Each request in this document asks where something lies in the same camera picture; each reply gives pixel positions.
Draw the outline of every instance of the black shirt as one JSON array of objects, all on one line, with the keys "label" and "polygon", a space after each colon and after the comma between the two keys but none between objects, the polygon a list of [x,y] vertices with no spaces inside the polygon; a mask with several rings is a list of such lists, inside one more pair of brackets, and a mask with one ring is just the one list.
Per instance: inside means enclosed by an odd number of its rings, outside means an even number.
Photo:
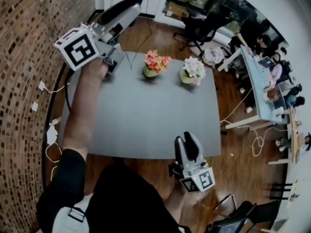
[{"label": "black shirt", "polygon": [[[55,177],[37,204],[37,219],[44,233],[52,232],[62,207],[73,207],[83,199],[85,168],[78,152],[63,152]],[[85,215],[90,233],[180,233],[157,190],[124,163],[114,163],[102,171]]]},{"label": "black shirt", "polygon": [[[261,27],[257,21],[245,21],[240,30],[240,34],[242,35],[243,39],[247,43],[247,45],[252,49],[252,51],[256,54],[260,54],[263,49],[257,43],[257,38],[261,35]],[[237,36],[232,37],[231,45],[239,47],[242,42],[239,40]]]}]

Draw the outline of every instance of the white cable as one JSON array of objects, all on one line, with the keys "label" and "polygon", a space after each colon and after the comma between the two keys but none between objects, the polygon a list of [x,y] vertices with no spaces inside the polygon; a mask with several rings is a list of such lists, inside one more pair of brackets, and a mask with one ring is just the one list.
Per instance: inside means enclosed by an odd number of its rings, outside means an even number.
[{"label": "white cable", "polygon": [[55,167],[52,168],[52,172],[51,172],[51,181],[52,181],[52,178],[53,178],[53,171],[54,171],[54,169],[57,168],[57,167],[58,167],[58,166],[55,166]]},{"label": "white cable", "polygon": [[47,156],[47,158],[48,158],[50,161],[52,161],[53,163],[57,163],[57,162],[59,162],[59,161],[53,161],[53,160],[48,156],[48,154],[47,154],[48,148],[49,148],[50,146],[52,146],[53,144],[56,144],[56,145],[58,146],[58,144],[57,144],[56,142],[53,142],[51,145],[48,145],[47,148],[45,149],[45,155]]},{"label": "white cable", "polygon": [[219,122],[220,125],[221,125],[228,117],[230,117],[230,116],[233,114],[233,112],[235,112],[235,110],[236,110],[236,109],[239,107],[239,105],[247,98],[248,94],[249,94],[252,90],[253,90],[253,87],[249,90],[249,92],[246,94],[245,98],[242,99],[242,101],[237,105],[237,107],[235,107],[234,110],[233,110],[225,119],[223,119],[223,120],[221,120],[221,121]]},{"label": "white cable", "polygon": [[[235,110],[236,110],[236,109],[239,107],[239,105],[246,99],[246,97],[248,96],[248,94],[249,94],[252,90],[253,90],[253,87],[252,87],[252,88],[249,90],[249,92],[246,94],[245,98],[242,99],[242,101],[234,108],[234,110],[233,110],[225,119],[223,119],[223,120],[221,120],[221,121],[219,122],[220,125],[221,125],[223,122],[227,122],[227,123],[229,123],[229,124],[232,124],[231,122],[227,121],[226,119],[227,119],[228,117],[230,117],[230,116],[233,114],[233,112],[235,112]],[[271,127],[271,128],[269,128],[269,129],[267,129],[267,130],[265,131],[263,137],[261,137],[261,136],[258,136],[257,131],[256,131],[255,129],[253,129],[252,126],[250,126],[250,125],[236,126],[236,128],[249,128],[250,131],[255,131],[256,138],[255,138],[255,140],[253,141],[253,144],[252,144],[252,153],[253,153],[253,156],[254,156],[254,157],[258,157],[258,156],[261,154],[261,151],[262,151],[263,146],[264,146],[264,140],[265,140],[266,134],[267,134],[267,132],[268,132],[270,129],[276,129],[277,131],[280,131],[280,132],[281,132],[281,131],[287,131],[287,130],[279,130],[279,129],[275,128],[275,127]],[[254,151],[254,144],[255,144],[256,141],[257,141],[258,146],[260,147],[260,150],[259,150],[259,153],[258,153],[258,154],[255,154],[255,151]]]},{"label": "white cable", "polygon": [[[279,130],[279,129],[276,128],[276,127],[271,127],[271,128],[269,128],[269,129],[267,129],[267,130],[265,131],[263,137],[261,137],[261,136],[258,136],[257,131],[256,131],[255,129],[253,129],[252,126],[250,126],[250,125],[237,126],[236,128],[249,128],[250,131],[255,131],[256,138],[254,139],[253,144],[252,144],[252,153],[253,153],[253,156],[254,156],[254,157],[260,156],[261,151],[262,151],[263,146],[264,146],[264,140],[265,140],[265,138],[266,138],[266,134],[267,134],[267,132],[268,132],[270,129],[275,129],[275,130],[280,131],[280,132],[281,132],[281,131],[288,131],[288,130]],[[260,150],[259,150],[259,153],[258,153],[258,154],[255,154],[255,151],[254,151],[254,144],[255,144],[256,141],[257,141],[257,143],[258,143],[258,146],[260,147]]]},{"label": "white cable", "polygon": [[54,93],[54,92],[59,92],[60,90],[64,89],[65,86],[59,88],[57,91],[49,91],[46,87],[44,87],[44,89],[49,92],[49,93]]}]

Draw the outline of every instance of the computer monitor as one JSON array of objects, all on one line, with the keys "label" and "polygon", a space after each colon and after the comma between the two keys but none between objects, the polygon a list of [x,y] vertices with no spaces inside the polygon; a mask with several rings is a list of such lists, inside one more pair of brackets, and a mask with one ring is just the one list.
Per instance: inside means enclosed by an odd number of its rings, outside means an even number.
[{"label": "computer monitor", "polygon": [[258,64],[262,65],[264,68],[271,68],[274,67],[276,64],[272,59],[270,59],[268,56],[262,58],[258,61]]}]

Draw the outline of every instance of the chair leg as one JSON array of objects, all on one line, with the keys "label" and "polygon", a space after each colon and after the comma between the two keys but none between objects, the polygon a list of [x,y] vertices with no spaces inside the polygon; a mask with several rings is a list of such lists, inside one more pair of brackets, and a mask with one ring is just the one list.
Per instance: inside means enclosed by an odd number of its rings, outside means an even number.
[{"label": "chair leg", "polygon": [[271,191],[273,192],[290,192],[290,189],[284,189],[284,188],[271,188]]},{"label": "chair leg", "polygon": [[249,228],[246,233],[250,232],[253,229],[254,226],[255,226],[255,224],[253,224],[253,226],[251,228]]},{"label": "chair leg", "polygon": [[232,194],[227,195],[223,200],[221,200],[221,201],[219,202],[219,204],[218,204],[216,207],[213,208],[213,210],[217,210],[218,207],[219,207],[220,205],[222,205],[223,203],[225,203],[225,202],[226,202],[228,199],[230,199],[230,198],[231,198],[232,201],[233,201],[234,210],[236,210],[236,209],[237,209],[237,204],[236,204],[235,199],[234,199],[234,196],[233,196]]},{"label": "chair leg", "polygon": [[292,185],[293,185],[293,183],[283,183],[283,184],[275,183],[275,184],[273,184],[273,186],[281,186],[281,187],[283,187],[283,186],[292,186]]},{"label": "chair leg", "polygon": [[190,40],[188,40],[187,43],[179,49],[179,51],[183,51],[189,45],[189,42]]},{"label": "chair leg", "polygon": [[173,37],[175,37],[176,35],[184,36],[184,35],[181,34],[181,33],[177,33],[177,32],[173,33]]},{"label": "chair leg", "polygon": [[203,50],[201,49],[201,47],[199,46],[199,44],[198,44],[198,42],[197,42],[196,40],[194,40],[193,42],[194,42],[194,44],[196,45],[196,47],[197,47],[197,48],[200,50],[200,52],[201,52],[201,53],[199,54],[199,57],[202,57],[202,55],[203,55],[203,53],[204,53]]}]

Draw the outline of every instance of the hand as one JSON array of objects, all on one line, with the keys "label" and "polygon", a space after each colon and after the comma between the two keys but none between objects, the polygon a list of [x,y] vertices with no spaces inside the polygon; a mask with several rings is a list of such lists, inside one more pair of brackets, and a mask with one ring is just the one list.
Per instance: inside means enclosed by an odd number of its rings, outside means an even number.
[{"label": "hand", "polygon": [[95,58],[82,67],[81,75],[103,80],[108,72],[108,65],[101,58]]},{"label": "hand", "polygon": [[249,46],[246,47],[246,50],[248,51],[249,54],[253,54],[253,51]]}]

